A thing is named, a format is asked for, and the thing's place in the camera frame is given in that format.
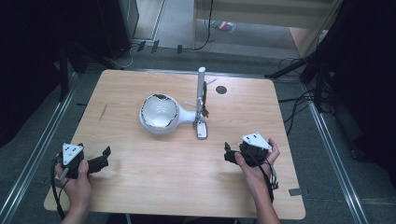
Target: hand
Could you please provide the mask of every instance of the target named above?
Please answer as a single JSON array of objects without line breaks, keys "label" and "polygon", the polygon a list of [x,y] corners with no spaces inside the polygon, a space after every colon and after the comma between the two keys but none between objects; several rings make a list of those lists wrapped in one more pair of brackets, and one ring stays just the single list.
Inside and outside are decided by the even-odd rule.
[{"label": "hand", "polygon": [[[273,151],[267,154],[267,160],[271,164],[274,164],[280,154],[280,151],[272,138],[269,139],[269,143],[273,148]],[[254,203],[256,204],[259,223],[279,223],[279,218],[277,217],[276,211],[272,205],[262,171],[259,167],[248,166],[244,157],[239,152],[236,152],[234,155],[236,162],[241,167],[242,172],[245,175],[247,186],[253,196]],[[262,165],[262,169],[271,179],[271,167],[264,163]]]},{"label": "hand", "polygon": [[[69,197],[70,208],[63,223],[84,223],[91,208],[91,180],[92,176],[88,175],[89,164],[83,160],[78,167],[78,179],[69,179],[64,186],[64,192]],[[55,173],[60,176],[64,172],[61,164],[55,166]]]}]

